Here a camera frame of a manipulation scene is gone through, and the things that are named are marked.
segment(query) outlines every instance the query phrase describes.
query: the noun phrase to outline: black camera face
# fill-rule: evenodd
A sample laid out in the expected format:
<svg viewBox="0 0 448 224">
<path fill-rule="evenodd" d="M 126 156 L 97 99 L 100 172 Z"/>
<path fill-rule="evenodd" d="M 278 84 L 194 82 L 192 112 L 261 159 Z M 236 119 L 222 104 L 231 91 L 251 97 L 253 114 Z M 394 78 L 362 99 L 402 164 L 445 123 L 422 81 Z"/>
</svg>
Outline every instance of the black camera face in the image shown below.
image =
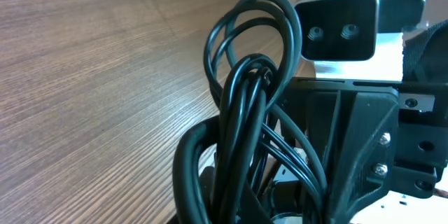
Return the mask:
<svg viewBox="0 0 448 224">
<path fill-rule="evenodd" d="M 320 0 L 295 7 L 308 60 L 362 61 L 375 53 L 377 0 Z"/>
</svg>

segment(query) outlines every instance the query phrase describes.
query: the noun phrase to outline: black cable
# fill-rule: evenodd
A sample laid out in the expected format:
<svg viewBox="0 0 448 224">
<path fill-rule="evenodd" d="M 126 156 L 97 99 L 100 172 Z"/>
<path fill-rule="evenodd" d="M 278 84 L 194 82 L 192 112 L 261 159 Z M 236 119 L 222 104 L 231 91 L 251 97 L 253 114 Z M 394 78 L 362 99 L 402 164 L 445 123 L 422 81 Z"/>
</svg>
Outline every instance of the black cable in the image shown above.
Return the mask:
<svg viewBox="0 0 448 224">
<path fill-rule="evenodd" d="M 254 18 L 235 28 L 237 16 L 252 10 L 265 11 L 272 17 Z M 283 39 L 283 57 L 278 69 L 268 56 L 260 53 L 236 61 L 231 45 L 233 39 L 258 25 L 275 28 Z M 225 38 L 212 57 L 212 48 L 224 27 Z M 274 132 L 271 128 L 272 121 L 268 121 L 269 126 L 264 123 L 271 109 L 276 110 L 277 99 L 298 68 L 301 47 L 300 23 L 288 0 L 241 0 L 211 30 L 204 48 L 204 70 L 220 115 L 194 126 L 185 134 L 176 150 L 173 168 L 174 195 L 178 210 L 182 209 L 178 213 L 181 223 L 234 223 L 248 176 L 253 179 L 252 189 L 259 188 L 266 151 L 273 153 L 300 179 L 313 199 L 317 216 L 321 217 L 326 179 L 325 174 L 320 174 L 323 168 L 321 169 L 319 159 L 310 158 L 313 170 L 318 175 L 316 178 L 298 154 Z M 224 52 L 232 70 L 224 87 L 221 87 L 216 75 Z M 285 122 L 287 127 L 292 127 L 278 111 L 273 115 Z M 299 129 L 297 127 L 290 130 L 297 135 L 296 131 Z M 280 150 L 271 146 L 269 140 Z M 192 166 L 197 166 L 200 153 L 212 143 L 217 143 L 216 173 L 211 190 L 211 206 L 206 206 L 199 189 L 197 169 Z M 254 163 L 257 167 L 252 167 L 249 173 L 251 158 L 257 145 L 262 148 L 257 157 L 259 162 Z M 314 151 L 312 148 L 305 151 L 308 156 L 314 156 L 309 153 Z"/>
</svg>

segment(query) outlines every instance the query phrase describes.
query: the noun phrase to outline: wooden floor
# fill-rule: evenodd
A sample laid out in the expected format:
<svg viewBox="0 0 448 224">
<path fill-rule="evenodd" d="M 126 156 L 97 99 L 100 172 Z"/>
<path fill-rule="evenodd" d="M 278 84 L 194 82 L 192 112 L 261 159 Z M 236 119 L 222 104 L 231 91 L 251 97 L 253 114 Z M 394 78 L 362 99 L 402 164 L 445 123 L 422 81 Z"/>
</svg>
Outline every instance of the wooden floor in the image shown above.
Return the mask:
<svg viewBox="0 0 448 224">
<path fill-rule="evenodd" d="M 176 143 L 217 113 L 205 38 L 237 1 L 0 0 L 0 223 L 165 223 Z M 266 27 L 237 48 L 281 54 Z"/>
</svg>

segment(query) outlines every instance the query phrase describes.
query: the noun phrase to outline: brown wood table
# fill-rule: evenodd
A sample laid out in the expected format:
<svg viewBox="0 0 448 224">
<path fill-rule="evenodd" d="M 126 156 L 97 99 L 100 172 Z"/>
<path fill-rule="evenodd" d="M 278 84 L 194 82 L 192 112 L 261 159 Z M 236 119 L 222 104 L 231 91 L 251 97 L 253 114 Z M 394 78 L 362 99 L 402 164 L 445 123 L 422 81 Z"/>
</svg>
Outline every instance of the brown wood table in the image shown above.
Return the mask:
<svg viewBox="0 0 448 224">
<path fill-rule="evenodd" d="M 0 0 L 0 223 L 167 222 L 176 143 L 217 113 L 205 38 L 237 1 Z M 281 54 L 267 27 L 236 44 Z"/>
</svg>

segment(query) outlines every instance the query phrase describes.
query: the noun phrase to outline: wooden surface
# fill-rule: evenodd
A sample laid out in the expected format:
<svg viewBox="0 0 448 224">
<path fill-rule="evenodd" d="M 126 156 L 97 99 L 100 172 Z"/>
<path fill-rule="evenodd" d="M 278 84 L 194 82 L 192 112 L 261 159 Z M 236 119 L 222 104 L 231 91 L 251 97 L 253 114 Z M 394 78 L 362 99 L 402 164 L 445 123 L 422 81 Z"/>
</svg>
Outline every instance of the wooden surface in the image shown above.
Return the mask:
<svg viewBox="0 0 448 224">
<path fill-rule="evenodd" d="M 0 223 L 165 223 L 176 143 L 217 113 L 205 38 L 237 1 L 0 0 Z M 281 54 L 266 27 L 236 44 Z"/>
</svg>

